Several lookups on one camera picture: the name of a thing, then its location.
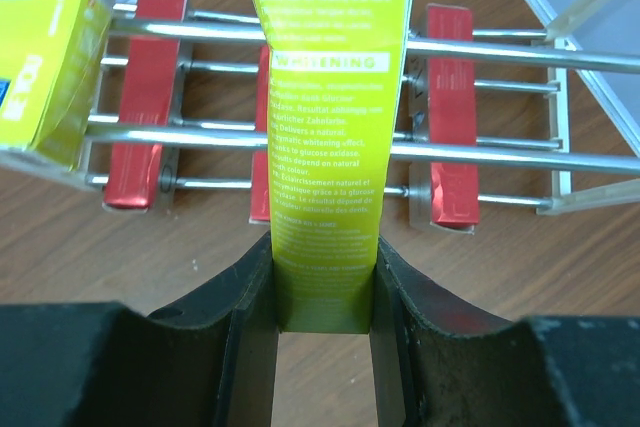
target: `black clamp jaw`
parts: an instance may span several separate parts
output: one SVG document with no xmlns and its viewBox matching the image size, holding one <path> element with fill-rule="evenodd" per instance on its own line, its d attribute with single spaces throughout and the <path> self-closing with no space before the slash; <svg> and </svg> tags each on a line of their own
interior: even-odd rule
<svg viewBox="0 0 640 427">
<path fill-rule="evenodd" d="M 265 235 L 148 318 L 118 303 L 0 307 L 0 425 L 271 422 L 278 325 Z M 640 319 L 484 312 L 384 240 L 370 332 L 378 421 L 640 425 Z"/>
</svg>

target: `metal rack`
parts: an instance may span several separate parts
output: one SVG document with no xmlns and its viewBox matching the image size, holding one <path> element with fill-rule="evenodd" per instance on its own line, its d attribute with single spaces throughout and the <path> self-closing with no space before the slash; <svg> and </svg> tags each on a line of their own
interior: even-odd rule
<svg viewBox="0 0 640 427">
<path fill-rule="evenodd" d="M 116 4 L 112 22 L 112 37 L 153 36 L 179 39 L 187 43 L 247 43 L 264 44 L 264 34 L 258 19 L 230 13 L 190 11 L 186 20 L 163 21 L 133 18 L 136 6 Z M 490 43 L 488 39 L 499 39 L 511 43 Z M 429 39 L 419 32 L 408 33 L 407 55 L 413 59 L 427 56 L 471 59 L 481 62 L 514 63 L 548 69 L 548 82 L 534 84 L 492 79 L 478 79 L 476 89 L 511 91 L 544 95 L 549 106 L 549 139 L 502 139 L 479 137 L 478 146 L 455 146 L 431 144 L 424 133 L 396 132 L 391 150 L 393 160 L 431 162 L 446 161 L 473 164 L 491 164 L 507 167 L 545 169 L 551 172 L 552 195 L 549 198 L 529 198 L 482 194 L 479 200 L 507 205 L 535 207 L 538 213 L 553 215 L 594 207 L 640 201 L 640 180 L 613 184 L 606 187 L 574 192 L 571 172 L 606 172 L 640 176 L 640 159 L 573 153 L 570 151 L 569 102 L 567 92 L 567 69 L 590 69 L 609 72 L 640 73 L 638 55 L 610 54 L 571 50 L 563 38 L 549 39 L 544 30 L 484 29 L 474 31 L 474 41 L 450 41 Z M 106 56 L 102 61 L 105 69 L 126 68 L 126 57 Z M 423 88 L 412 71 L 409 61 L 408 73 L 403 83 L 411 90 Z M 220 75 L 255 75 L 254 64 L 232 64 L 185 60 L 178 70 L 207 72 Z M 229 121 L 175 120 L 167 126 L 127 125 L 118 123 L 117 116 L 103 114 L 99 106 L 89 119 L 86 132 L 91 143 L 140 143 L 163 144 L 174 147 L 202 149 L 248 149 L 267 148 L 265 133 L 255 132 L 252 123 Z M 101 189 L 108 179 L 107 174 L 91 173 L 84 167 L 69 175 L 69 183 L 80 188 Z M 173 188 L 183 189 L 243 189 L 251 188 L 248 179 L 185 179 L 176 175 L 171 179 Z M 411 197 L 424 186 L 389 186 L 387 195 Z"/>
</svg>

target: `white metal leg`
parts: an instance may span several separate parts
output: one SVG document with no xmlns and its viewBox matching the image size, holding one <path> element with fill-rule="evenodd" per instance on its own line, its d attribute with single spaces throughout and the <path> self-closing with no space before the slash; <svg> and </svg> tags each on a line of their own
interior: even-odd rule
<svg viewBox="0 0 640 427">
<path fill-rule="evenodd" d="M 547 39 L 568 37 L 610 0 L 575 0 L 547 25 Z"/>
<path fill-rule="evenodd" d="M 90 117 L 92 115 L 99 115 L 100 109 L 100 97 L 102 95 L 102 81 L 104 78 L 104 71 L 100 70 L 98 74 L 98 80 L 96 82 L 96 92 L 93 96 L 93 102 L 91 104 Z M 97 188 L 86 181 L 86 172 L 91 170 L 91 152 L 93 150 L 93 142 L 90 139 L 85 139 L 82 146 L 82 153 L 80 154 L 80 161 L 78 162 L 78 168 L 74 177 L 78 180 L 76 187 L 82 190 L 97 190 Z"/>
<path fill-rule="evenodd" d="M 559 215 L 633 202 L 640 202 L 640 179 L 573 192 L 569 195 L 552 199 L 552 207 L 538 209 L 538 213 Z"/>
<path fill-rule="evenodd" d="M 555 49 L 565 49 L 564 39 L 556 39 L 551 44 Z M 569 83 L 567 69 L 548 69 L 549 83 L 558 91 L 547 96 L 549 103 L 549 133 L 552 139 L 560 141 L 558 152 L 571 151 L 571 129 L 569 125 Z M 571 172 L 551 172 L 551 196 L 557 198 L 571 193 Z"/>
</svg>

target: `toothpaste box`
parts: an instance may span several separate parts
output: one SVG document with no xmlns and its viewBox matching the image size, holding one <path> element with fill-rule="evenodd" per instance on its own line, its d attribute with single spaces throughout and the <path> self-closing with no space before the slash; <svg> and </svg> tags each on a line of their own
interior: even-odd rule
<svg viewBox="0 0 640 427">
<path fill-rule="evenodd" d="M 0 0 L 0 165 L 78 164 L 115 0 Z"/>
</svg>

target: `metal frame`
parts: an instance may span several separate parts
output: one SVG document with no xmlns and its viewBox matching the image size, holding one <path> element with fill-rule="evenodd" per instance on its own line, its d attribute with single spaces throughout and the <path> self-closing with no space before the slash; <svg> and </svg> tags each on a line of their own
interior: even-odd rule
<svg viewBox="0 0 640 427">
<path fill-rule="evenodd" d="M 542 25 L 548 26 L 556 18 L 563 15 L 558 12 L 547 0 L 525 0 L 538 17 Z M 567 43 L 571 50 L 580 50 L 580 43 L 572 35 L 567 37 Z M 629 143 L 636 155 L 640 155 L 640 126 L 625 109 L 622 101 L 610 87 L 600 72 L 580 70 L 578 75 L 582 78 L 587 88 L 596 98 L 602 109 L 612 120 L 620 134 Z"/>
<path fill-rule="evenodd" d="M 567 91 L 567 69 L 599 69 L 614 72 L 640 73 L 640 56 L 613 55 L 576 51 L 570 39 L 559 37 L 560 33 L 570 32 L 571 26 L 590 15 L 606 0 L 588 2 L 581 0 L 570 8 L 565 17 L 572 22 L 565 27 L 552 31 L 535 29 L 477 29 L 474 38 L 500 39 L 534 42 L 534 46 L 505 45 L 499 43 L 478 43 L 447 40 L 432 40 L 410 32 L 407 40 L 408 55 L 424 57 L 428 55 L 459 57 L 483 62 L 507 62 L 534 65 L 548 69 L 547 84 L 525 82 L 507 82 L 479 79 L 478 89 L 502 90 L 510 92 L 539 93 L 547 97 L 549 103 L 550 139 L 501 139 L 480 137 L 478 147 L 433 145 L 428 138 L 416 138 L 413 133 L 394 133 L 392 156 L 402 160 L 446 162 L 465 162 L 478 164 L 507 165 L 524 168 L 543 168 L 551 170 L 551 197 L 549 199 L 516 198 L 511 196 L 481 195 L 481 200 L 501 202 L 512 205 L 528 205 L 538 208 L 541 214 L 553 215 L 589 208 L 592 205 L 615 204 L 637 200 L 635 183 L 614 184 L 610 188 L 593 189 L 584 193 L 574 193 L 571 188 L 571 171 L 585 170 L 620 174 L 640 174 L 640 159 L 614 156 L 594 156 L 570 152 L 569 105 Z M 262 44 L 264 34 L 256 17 L 230 13 L 191 11 L 186 22 L 167 22 L 140 20 L 131 18 L 135 5 L 117 4 L 116 16 L 112 23 L 114 36 L 149 35 L 157 37 L 180 38 L 193 42 L 218 43 L 242 42 Z M 127 65 L 124 57 L 106 56 L 104 68 L 121 68 Z M 185 70 L 214 73 L 251 74 L 257 72 L 254 64 L 232 64 L 222 62 L 192 61 Z M 411 72 L 403 76 L 402 81 L 411 89 L 416 86 Z M 92 111 L 87 129 L 87 141 L 90 142 L 142 142 L 166 143 L 173 146 L 200 148 L 266 148 L 266 136 L 253 132 L 255 126 L 247 122 L 228 122 L 216 120 L 183 120 L 179 126 L 154 128 L 146 126 L 126 126 L 116 123 L 115 116 Z M 516 149 L 531 149 L 530 152 Z M 72 185 L 79 187 L 84 181 L 86 170 L 70 176 Z M 105 179 L 105 176 L 87 174 L 88 179 Z M 180 188 L 225 188 L 224 179 L 179 179 Z M 245 180 L 229 180 L 229 185 L 247 188 Z M 89 187 L 99 188 L 93 181 Z M 406 196 L 407 187 L 389 187 L 388 194 Z M 594 200 L 604 196 L 606 201 Z"/>
</svg>

